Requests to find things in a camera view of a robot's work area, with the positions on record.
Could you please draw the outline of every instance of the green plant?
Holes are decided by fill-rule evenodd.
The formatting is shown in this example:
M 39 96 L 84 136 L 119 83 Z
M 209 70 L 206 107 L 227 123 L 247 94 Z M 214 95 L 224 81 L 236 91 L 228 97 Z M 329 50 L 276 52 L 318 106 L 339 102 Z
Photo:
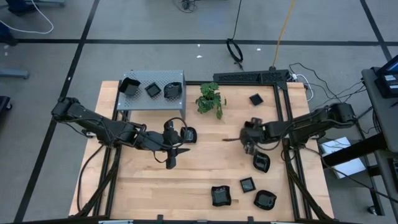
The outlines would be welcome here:
M 217 118 L 221 119 L 223 117 L 223 109 L 221 108 L 221 95 L 216 93 L 218 90 L 218 84 L 215 82 L 205 83 L 200 85 L 200 91 L 202 96 L 200 96 L 195 103 L 198 105 L 198 112 L 203 114 L 209 110 L 216 107 Z

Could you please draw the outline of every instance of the wooden table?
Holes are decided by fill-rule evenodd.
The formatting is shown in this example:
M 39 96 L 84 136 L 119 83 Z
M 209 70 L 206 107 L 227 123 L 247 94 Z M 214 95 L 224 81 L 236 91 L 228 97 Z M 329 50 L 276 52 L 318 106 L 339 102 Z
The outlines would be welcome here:
M 117 93 L 118 82 L 102 83 L 95 111 L 111 118 Z M 302 83 L 288 83 L 293 116 L 309 112 Z M 268 173 L 253 167 L 252 156 L 244 153 L 239 141 L 223 142 L 223 138 L 236 138 L 245 121 L 252 117 L 263 122 L 276 121 L 277 112 L 272 87 L 268 86 L 220 86 L 222 97 L 228 104 L 223 107 L 223 118 L 216 119 L 213 111 L 207 114 L 197 112 L 195 100 L 200 95 L 199 86 L 187 86 L 187 118 L 189 126 L 198 133 L 196 144 L 184 145 L 191 151 L 177 157 L 177 166 L 167 170 L 165 164 L 157 163 L 151 152 L 123 147 L 114 193 L 111 218 L 154 220 L 164 215 L 165 220 L 214 220 L 245 221 L 248 216 L 255 221 L 294 221 L 292 202 L 285 164 L 280 158 L 282 146 L 266 154 L 271 159 Z M 249 96 L 258 93 L 264 102 L 253 106 Z M 280 100 L 286 119 L 283 94 Z M 145 123 L 148 131 L 163 131 L 163 125 L 171 117 L 179 116 L 178 111 L 133 111 L 131 120 Z M 175 129 L 181 124 L 176 121 Z M 99 147 L 96 139 L 89 139 L 82 164 Z M 315 141 L 307 147 L 317 150 Z M 98 186 L 104 150 L 87 166 L 81 188 L 83 206 Z M 326 214 L 333 217 L 328 189 L 320 158 L 309 151 L 302 151 L 302 164 L 307 189 Z M 165 153 L 157 157 L 164 159 Z M 252 177 L 257 190 L 243 193 L 239 180 Z M 231 206 L 213 207 L 210 189 L 212 186 L 231 187 Z M 261 210 L 254 204 L 258 190 L 268 190 L 277 196 L 275 207 L 270 211 Z M 101 212 L 104 213 L 108 191 L 103 194 Z M 301 194 L 298 193 L 301 217 L 304 217 Z M 75 214 L 76 193 L 70 214 Z

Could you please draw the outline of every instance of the black metal frame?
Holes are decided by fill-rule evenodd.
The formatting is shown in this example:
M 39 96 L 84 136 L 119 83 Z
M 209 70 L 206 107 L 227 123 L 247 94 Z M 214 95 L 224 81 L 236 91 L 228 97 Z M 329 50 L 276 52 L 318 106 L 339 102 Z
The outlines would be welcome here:
M 201 81 L 186 81 L 187 85 L 201 85 L 203 83 L 208 83 L 208 82 L 201 82 Z M 218 82 L 219 85 L 236 85 L 236 86 L 272 86 L 274 89 L 274 95 L 275 95 L 275 103 L 276 103 L 276 108 L 277 108 L 277 115 L 278 115 L 278 120 L 283 121 L 283 112 L 282 112 L 282 105 L 280 103 L 280 96 L 279 96 L 279 87 L 277 86 L 277 84 L 263 84 L 261 82 L 261 80 L 259 82 Z M 289 93 L 287 91 L 287 89 L 282 89 L 283 94 L 284 94 L 284 101 L 285 101 L 285 107 L 286 107 L 286 111 L 287 111 L 287 118 L 288 119 L 293 119 L 293 114 L 292 114 L 292 109 L 290 106 L 290 100 L 289 100 Z M 116 97 L 116 103 L 114 106 L 114 111 L 113 111 L 113 119 L 117 118 L 118 112 L 116 110 L 117 107 L 117 98 L 119 96 L 119 93 Z M 116 154 L 120 155 L 121 153 L 121 148 L 117 148 L 116 149 Z M 287 155 L 285 155 L 286 158 L 286 168 L 287 168 L 287 164 L 288 164 L 288 160 L 290 159 L 290 154 L 287 153 Z M 296 158 L 296 168 L 297 168 L 297 173 L 299 176 L 300 181 L 303 183 L 303 185 L 305 186 L 305 177 L 304 177 L 304 172 L 303 172 L 303 167 L 302 167 L 302 161 L 301 161 L 301 157 L 300 157 L 300 151 L 295 151 L 295 158 Z M 119 164 L 119 160 L 120 160 L 120 156 L 116 156 L 115 155 L 115 159 L 117 159 L 117 163 Z M 100 179 L 100 183 L 103 181 L 105 175 L 106 175 L 106 171 L 108 170 L 108 166 L 109 166 L 109 160 L 110 160 L 110 149 L 106 149 L 105 155 L 104 155 L 104 161 L 103 161 L 103 167 L 101 170 L 101 176 L 99 177 Z M 111 215 L 111 209 L 112 209 L 112 204 L 113 204 L 113 197 L 114 197 L 114 191 L 115 191 L 115 185 L 116 185 L 116 179 L 117 179 L 117 171 L 116 171 L 116 175 L 113 177 L 111 183 L 109 184 L 109 192 L 108 192 L 108 199 L 106 202 L 106 208 L 105 208 L 105 216 L 110 217 Z M 293 183 L 293 181 L 288 177 L 288 181 L 289 181 L 289 190 L 290 190 L 290 198 L 292 201 L 292 209 L 293 209 L 293 214 L 294 214 L 294 219 L 298 220 L 300 219 L 300 211 L 299 211 L 299 205 L 298 205 L 298 201 L 297 201 L 297 194 L 296 194 L 296 190 L 295 190 L 295 184 Z M 307 201 L 303 198 L 303 204 L 304 204 L 304 209 L 305 209 L 305 216 L 307 219 L 312 219 L 312 213 L 311 213 L 311 209 L 309 204 L 307 203 Z M 94 214 L 93 215 L 99 215 L 99 210 L 100 210 L 100 206 L 101 206 L 101 199 L 99 199 L 95 205 L 95 209 L 94 209 Z M 249 223 L 270 223 L 270 222 L 250 222 L 251 217 L 248 217 L 249 219 Z M 142 223 L 155 223 L 156 220 L 134 220 L 134 223 L 136 222 L 142 222 Z M 217 222 L 217 223 L 248 223 L 248 222 Z M 193 223 L 192 221 L 173 221 L 173 223 Z

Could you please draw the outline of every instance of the floor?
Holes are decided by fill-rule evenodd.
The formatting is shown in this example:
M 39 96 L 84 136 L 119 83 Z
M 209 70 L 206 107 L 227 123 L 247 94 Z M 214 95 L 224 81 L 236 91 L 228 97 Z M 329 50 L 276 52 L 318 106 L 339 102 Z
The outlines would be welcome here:
M 246 71 L 271 65 L 289 5 L 289 0 L 243 1 L 235 40 L 241 40 Z M 197 6 L 186 14 L 172 0 L 67 0 L 65 7 L 41 7 L 55 26 L 52 33 L 15 32 L 18 46 L 0 44 L 0 67 L 30 71 L 28 80 L 0 78 L 0 95 L 10 96 L 14 105 L 0 126 L 0 223 L 68 215 L 86 140 L 68 127 L 50 123 L 50 111 L 61 93 L 94 109 L 100 83 L 119 80 L 128 70 L 182 69 L 187 80 L 211 80 L 214 73 L 240 71 L 224 44 L 233 35 L 239 0 L 202 0 Z M 391 25 L 398 22 L 397 7 L 397 0 L 297 1 L 276 67 L 300 62 L 339 93 L 359 82 L 362 69 L 381 66 L 398 54 L 398 27 Z M 15 17 L 3 8 L 0 18 L 19 29 L 49 29 L 39 14 Z M 292 69 L 324 86 L 312 72 L 298 65 Z M 314 90 L 311 109 L 327 100 L 321 88 Z M 357 114 L 371 105 L 365 91 L 347 102 Z M 373 126 L 370 113 L 361 125 L 365 130 Z M 42 144 L 52 128 L 46 151 Z M 328 131 L 330 138 L 342 136 L 360 138 L 355 128 Z M 33 188 L 32 170 L 39 154 L 46 152 L 41 172 L 34 172 L 38 179 Z M 387 200 L 382 199 L 386 216 L 368 214 L 369 190 L 325 173 L 336 218 L 395 222 Z M 368 181 L 366 176 L 358 178 Z M 376 182 L 385 191 L 382 180 Z

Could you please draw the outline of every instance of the yellow cable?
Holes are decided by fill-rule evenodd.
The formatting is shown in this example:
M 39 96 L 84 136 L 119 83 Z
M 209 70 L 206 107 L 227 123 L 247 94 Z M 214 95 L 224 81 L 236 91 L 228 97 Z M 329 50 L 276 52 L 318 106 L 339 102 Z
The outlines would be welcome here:
M 280 40 L 281 40 L 281 38 L 282 38 L 282 36 L 283 36 L 283 34 L 284 34 L 287 21 L 289 20 L 290 14 L 291 14 L 292 11 L 293 11 L 293 7 L 294 7 L 294 3 L 295 3 L 295 2 L 296 2 L 296 0 L 292 0 L 292 3 L 291 3 L 291 5 L 290 5 L 289 12 L 287 13 L 287 17 L 286 17 L 284 26 L 282 27 L 282 30 L 280 31 L 279 38 L 278 38 L 278 43 L 277 43 L 277 45 L 276 45 L 274 63 L 272 63 L 272 66 L 273 66 L 273 67 L 275 67 L 276 59 L 278 58 L 278 50 L 279 50 L 279 43 L 280 43 Z

